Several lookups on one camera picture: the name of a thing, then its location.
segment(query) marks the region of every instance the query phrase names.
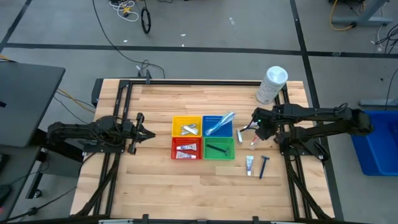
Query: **wooden tabletop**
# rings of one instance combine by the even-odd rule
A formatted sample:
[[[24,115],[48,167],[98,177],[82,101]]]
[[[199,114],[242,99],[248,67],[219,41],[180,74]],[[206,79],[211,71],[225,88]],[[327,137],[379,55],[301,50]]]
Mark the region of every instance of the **wooden tabletop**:
[[[118,79],[104,80],[95,119],[112,115],[118,83]],[[287,86],[290,103],[308,106],[302,82],[287,82]],[[236,140],[235,129],[250,122],[256,107],[272,108],[256,101],[257,88],[134,85],[128,118],[133,120],[138,112],[143,113],[145,128],[155,132],[156,137],[137,144],[135,156],[122,154],[111,217],[141,218],[147,213],[149,218],[156,219],[252,220],[258,216],[260,220],[293,220],[285,162],[279,146],[270,138],[250,150],[253,130],[243,133],[242,144]],[[173,116],[223,115],[228,111],[236,113],[233,120],[235,160],[170,159]],[[299,125],[310,127],[312,123]],[[248,177],[246,156],[250,155],[254,156],[254,165],[252,176]],[[270,160],[263,179],[259,179],[262,155]],[[94,155],[81,169],[71,214],[79,211],[96,190],[103,157],[100,153]],[[308,191],[325,213],[334,217],[321,162],[313,156],[302,156],[302,164]],[[297,188],[296,191],[300,214],[304,217],[301,194]],[[104,194],[102,211],[106,196]]]

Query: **plastic bottle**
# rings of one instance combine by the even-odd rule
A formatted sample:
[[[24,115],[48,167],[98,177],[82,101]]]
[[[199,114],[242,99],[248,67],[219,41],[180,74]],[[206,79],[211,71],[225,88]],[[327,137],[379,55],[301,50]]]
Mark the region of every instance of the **plastic bottle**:
[[[272,103],[280,89],[285,85],[287,78],[287,72],[283,68],[279,66],[269,68],[257,91],[257,100],[264,104]]]

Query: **bottle cap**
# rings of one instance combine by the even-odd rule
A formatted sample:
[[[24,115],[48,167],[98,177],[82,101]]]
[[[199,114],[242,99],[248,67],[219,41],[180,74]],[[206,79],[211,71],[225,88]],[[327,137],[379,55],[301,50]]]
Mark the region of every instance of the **bottle cap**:
[[[288,75],[286,70],[279,66],[273,66],[268,69],[267,77],[277,85],[282,85],[287,81]]]

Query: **gray floor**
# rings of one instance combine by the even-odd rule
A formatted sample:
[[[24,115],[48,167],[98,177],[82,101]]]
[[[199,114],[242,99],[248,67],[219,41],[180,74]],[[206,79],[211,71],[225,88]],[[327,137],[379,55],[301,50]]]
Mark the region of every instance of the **gray floor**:
[[[24,2],[0,0],[0,39]],[[380,53],[378,47],[371,43],[378,27],[358,27],[348,32],[332,31],[328,26],[331,5],[327,0],[296,0],[296,3],[307,50]],[[300,50],[289,0],[175,0],[173,4],[148,0],[153,22],[149,35],[142,33],[139,22],[126,22],[118,18],[107,1],[96,0],[96,5],[105,31],[116,45]],[[397,1],[390,2],[384,10],[384,16],[392,16],[398,22],[397,8]],[[352,14],[349,7],[343,4],[336,9],[336,15]],[[390,27],[392,25],[382,28],[380,36],[384,37]],[[90,0],[33,0],[9,43],[109,45],[96,21]],[[258,80],[263,78],[267,68],[280,65],[288,71],[289,80],[304,81],[310,100],[301,56],[204,52],[123,53],[135,60],[148,59],[164,67],[167,78]],[[128,77],[137,73],[135,63],[113,50],[5,48],[1,54],[18,62],[66,68],[60,88],[85,101],[90,101],[96,78]],[[362,98],[386,97],[397,59],[310,57],[310,63],[320,105],[334,107],[348,102],[350,107],[355,108]],[[153,77],[162,76],[156,68],[150,68],[150,71]],[[397,96],[398,91],[392,88],[391,98]],[[58,99],[84,121],[93,119],[91,113],[71,101],[62,96]],[[40,128],[46,130],[55,121],[79,123],[60,103],[53,101]],[[363,175],[348,135],[329,138],[329,144],[345,220],[395,223],[398,179]],[[22,198],[13,215],[57,197],[74,187],[76,182],[77,178],[73,177],[44,175],[39,187],[44,190],[44,197],[32,200]],[[66,217],[72,199],[73,192],[25,220]]]

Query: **blue basket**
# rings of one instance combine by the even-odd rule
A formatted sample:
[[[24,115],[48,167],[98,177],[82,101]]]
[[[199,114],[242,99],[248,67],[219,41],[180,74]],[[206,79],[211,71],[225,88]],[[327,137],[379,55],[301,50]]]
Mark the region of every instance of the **blue basket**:
[[[351,136],[366,175],[398,175],[398,111],[366,111],[374,131]]]
[[[202,130],[204,137],[232,137],[232,121],[220,127],[219,130],[207,135],[206,131],[216,125],[223,117],[222,116],[203,116]]]

